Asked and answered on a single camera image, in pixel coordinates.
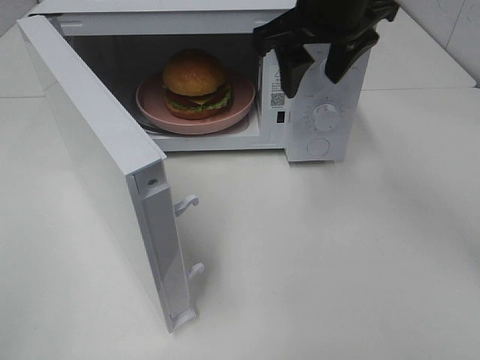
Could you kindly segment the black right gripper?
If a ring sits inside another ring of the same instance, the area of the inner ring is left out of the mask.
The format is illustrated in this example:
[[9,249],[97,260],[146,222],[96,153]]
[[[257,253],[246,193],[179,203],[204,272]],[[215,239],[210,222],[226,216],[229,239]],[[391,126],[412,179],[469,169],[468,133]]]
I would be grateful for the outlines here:
[[297,1],[294,8],[253,30],[253,48],[265,56],[277,47],[281,88],[294,98],[314,63],[303,44],[331,44],[325,75],[339,83],[380,39],[370,30],[381,20],[393,21],[397,12],[396,1]]

